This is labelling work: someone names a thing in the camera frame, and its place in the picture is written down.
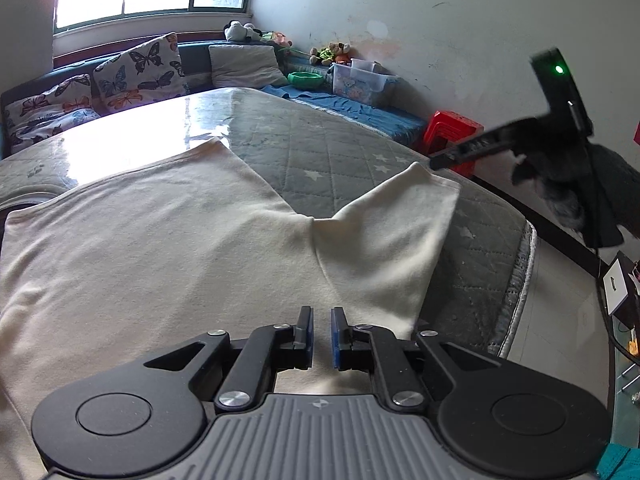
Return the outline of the blue corner sofa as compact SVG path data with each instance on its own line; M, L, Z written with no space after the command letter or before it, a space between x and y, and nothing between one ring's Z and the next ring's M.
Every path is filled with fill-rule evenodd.
M220 44L218 40L182 42L179 44L179 53L182 59L182 67L186 75L189 90L192 93L212 90L212 69L210 68L208 47L212 44ZM304 70L324 76L324 85L317 91L332 93L332 70L329 67L311 66L301 58L288 54L285 48L274 46L274 52L283 73L288 74L294 70ZM6 90L1 95L1 107L6 108L12 102L39 94L59 84L71 76L88 74L91 76L95 68L106 62L116 54L107 53L97 58L74 58L74 62L66 65L55 66L54 70L36 79L24 82L18 86Z

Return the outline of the brown plush toy pile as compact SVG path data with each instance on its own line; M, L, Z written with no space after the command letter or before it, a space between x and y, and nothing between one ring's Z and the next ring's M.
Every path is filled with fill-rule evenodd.
M343 44L342 42L330 42L321 49L312 48L309 52L310 65L349 65L351 59L350 44Z

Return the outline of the beige plain cushion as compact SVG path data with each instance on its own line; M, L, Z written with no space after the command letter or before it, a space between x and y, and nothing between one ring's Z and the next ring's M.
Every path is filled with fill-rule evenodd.
M212 44L208 47L212 84L215 88L280 87L288 83L276 52L254 44Z

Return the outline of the black white plush toy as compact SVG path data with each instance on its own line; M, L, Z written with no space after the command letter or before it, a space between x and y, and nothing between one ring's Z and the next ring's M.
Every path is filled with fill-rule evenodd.
M262 32L252 23L242 24L240 21L230 21L224 26L224 39L233 42L260 41Z

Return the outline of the small butterfly cushion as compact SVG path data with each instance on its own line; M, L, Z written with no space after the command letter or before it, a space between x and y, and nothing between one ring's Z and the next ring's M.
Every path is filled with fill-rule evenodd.
M92 106L90 76L71 76L4 109L10 154L99 117Z

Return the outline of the green plastic bowl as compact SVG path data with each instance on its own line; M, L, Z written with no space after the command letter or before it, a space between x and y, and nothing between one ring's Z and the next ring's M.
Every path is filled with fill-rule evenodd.
M324 85L324 76L322 74L305 72L304 70L294 70L288 73L288 83L298 90L317 90Z

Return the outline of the large butterfly cushion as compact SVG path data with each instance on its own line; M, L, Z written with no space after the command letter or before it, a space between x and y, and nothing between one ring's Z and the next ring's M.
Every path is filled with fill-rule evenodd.
M110 113L189 93L175 32L113 56L93 71L93 78Z

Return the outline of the blue blanket on sofa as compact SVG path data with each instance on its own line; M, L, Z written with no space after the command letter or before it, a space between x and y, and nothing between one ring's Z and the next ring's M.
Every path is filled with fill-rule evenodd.
M341 115L354 122L381 131L384 136L411 148L426 129L427 122L397 108L376 108L358 101L317 90L298 90L289 84L267 84L262 92L279 98L302 102Z

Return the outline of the grey quilted table cover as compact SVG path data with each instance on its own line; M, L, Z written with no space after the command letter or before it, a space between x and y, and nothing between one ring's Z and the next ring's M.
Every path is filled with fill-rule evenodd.
M212 90L77 126L1 163L10 212L77 185L217 140L300 214L329 217L419 158L378 131L250 89ZM506 356L533 271L537 234L512 205L469 179L420 315L423 326Z

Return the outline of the clear plastic storage box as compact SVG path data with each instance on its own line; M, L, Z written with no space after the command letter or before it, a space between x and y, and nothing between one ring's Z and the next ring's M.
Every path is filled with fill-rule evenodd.
M392 102L399 78L343 64L332 65L332 91L337 96L372 107Z

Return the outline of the cream t-shirt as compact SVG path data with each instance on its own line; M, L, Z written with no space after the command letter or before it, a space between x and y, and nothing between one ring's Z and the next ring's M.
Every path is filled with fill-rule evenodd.
M224 144L12 212L1 247L1 474L43 466L29 425L51 391L215 328L236 338L316 322L314 364L292 393L360 393L332 366L329 314L405 338L460 194L412 164L329 218L296 212Z

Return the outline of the red plastic stool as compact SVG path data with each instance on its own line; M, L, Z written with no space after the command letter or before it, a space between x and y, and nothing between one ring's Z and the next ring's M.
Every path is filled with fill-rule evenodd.
M470 118L451 110L436 110L414 148L423 155L431 155L483 131L484 127Z

